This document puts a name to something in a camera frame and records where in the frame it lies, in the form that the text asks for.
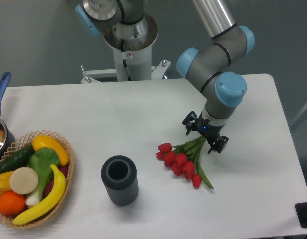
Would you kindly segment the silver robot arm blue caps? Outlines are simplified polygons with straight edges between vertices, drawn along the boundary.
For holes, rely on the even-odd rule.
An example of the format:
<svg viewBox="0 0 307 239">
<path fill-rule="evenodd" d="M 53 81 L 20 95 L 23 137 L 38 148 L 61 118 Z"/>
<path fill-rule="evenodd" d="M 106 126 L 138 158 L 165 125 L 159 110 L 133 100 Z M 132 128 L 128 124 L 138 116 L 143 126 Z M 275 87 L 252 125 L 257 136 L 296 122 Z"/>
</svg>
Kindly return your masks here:
<svg viewBox="0 0 307 239">
<path fill-rule="evenodd" d="M 212 40 L 205 51 L 189 48 L 176 68 L 207 99 L 201 113 L 190 112 L 183 121 L 188 132 L 200 133 L 210 150 L 222 152 L 228 138 L 220 134 L 241 103 L 245 79 L 226 71 L 254 47 L 252 31 L 238 26 L 222 0 L 196 0 L 194 6 Z M 84 0 L 75 8 L 82 26 L 93 36 L 102 35 L 111 47 L 119 81 L 151 80 L 152 45 L 158 35 L 155 20 L 144 12 L 141 0 Z"/>
</svg>

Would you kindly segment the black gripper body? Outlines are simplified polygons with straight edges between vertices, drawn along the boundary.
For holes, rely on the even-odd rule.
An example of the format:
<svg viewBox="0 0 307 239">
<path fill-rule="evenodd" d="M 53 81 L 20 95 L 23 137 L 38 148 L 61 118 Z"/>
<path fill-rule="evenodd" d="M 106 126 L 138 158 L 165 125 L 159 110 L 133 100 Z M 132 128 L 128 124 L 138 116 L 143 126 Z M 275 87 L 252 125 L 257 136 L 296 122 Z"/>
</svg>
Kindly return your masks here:
<svg viewBox="0 0 307 239">
<path fill-rule="evenodd" d="M 210 124 L 210 120 L 204 120 L 202 117 L 198 117 L 195 120 L 195 124 L 198 132 L 207 139 L 209 144 L 220 144 L 225 141 L 220 136 L 220 131 L 224 127 L 223 125 L 213 126 Z"/>
</svg>

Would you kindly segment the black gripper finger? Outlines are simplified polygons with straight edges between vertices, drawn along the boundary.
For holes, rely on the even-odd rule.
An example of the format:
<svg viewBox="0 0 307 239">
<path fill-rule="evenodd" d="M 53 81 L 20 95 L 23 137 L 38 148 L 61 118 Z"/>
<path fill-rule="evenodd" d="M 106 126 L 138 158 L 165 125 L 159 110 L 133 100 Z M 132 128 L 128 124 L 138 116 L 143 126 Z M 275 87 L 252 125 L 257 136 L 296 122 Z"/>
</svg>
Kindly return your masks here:
<svg viewBox="0 0 307 239">
<path fill-rule="evenodd" d="M 197 132 L 197 121 L 198 117 L 194 111 L 191 111 L 183 120 L 182 124 L 185 126 L 186 129 L 186 136 L 188 136 L 192 131 Z"/>
<path fill-rule="evenodd" d="M 212 151 L 215 151 L 217 153 L 221 153 L 223 149 L 226 147 L 226 144 L 228 143 L 229 138 L 226 136 L 209 136 L 207 138 L 207 142 L 210 145 L 210 149 L 208 151 L 208 154 L 210 154 Z"/>
</svg>

